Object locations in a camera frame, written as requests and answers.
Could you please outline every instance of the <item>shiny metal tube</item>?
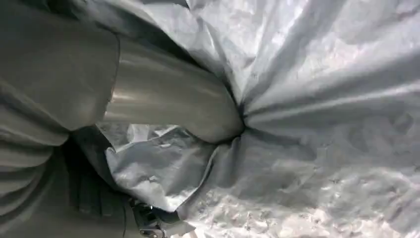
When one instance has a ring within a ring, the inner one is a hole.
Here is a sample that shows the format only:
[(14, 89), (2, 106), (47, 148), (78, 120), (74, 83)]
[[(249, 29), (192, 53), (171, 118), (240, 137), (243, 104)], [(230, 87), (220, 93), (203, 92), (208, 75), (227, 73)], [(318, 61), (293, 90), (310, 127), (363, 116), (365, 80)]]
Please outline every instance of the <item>shiny metal tube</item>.
[(220, 79), (126, 39), (120, 39), (116, 84), (105, 120), (181, 125), (210, 143), (243, 130)]

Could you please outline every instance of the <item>gray fabric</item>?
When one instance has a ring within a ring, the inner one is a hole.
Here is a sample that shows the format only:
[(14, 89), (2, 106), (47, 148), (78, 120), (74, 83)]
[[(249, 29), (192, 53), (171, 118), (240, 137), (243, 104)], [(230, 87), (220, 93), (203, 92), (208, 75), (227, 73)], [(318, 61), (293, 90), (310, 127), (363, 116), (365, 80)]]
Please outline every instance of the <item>gray fabric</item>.
[(110, 149), (120, 186), (217, 238), (420, 237), (418, 0), (104, 2), (225, 76), (248, 127)]

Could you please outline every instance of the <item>reflective fabric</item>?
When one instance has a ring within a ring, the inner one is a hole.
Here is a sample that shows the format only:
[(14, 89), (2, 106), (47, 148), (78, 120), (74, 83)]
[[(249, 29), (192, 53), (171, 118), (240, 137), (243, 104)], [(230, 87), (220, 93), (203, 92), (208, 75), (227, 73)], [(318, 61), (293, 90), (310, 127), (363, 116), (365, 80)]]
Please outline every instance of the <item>reflective fabric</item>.
[(418, 0), (74, 1), (161, 28), (226, 78), (248, 127), (109, 149), (131, 194), (215, 238), (420, 237)]

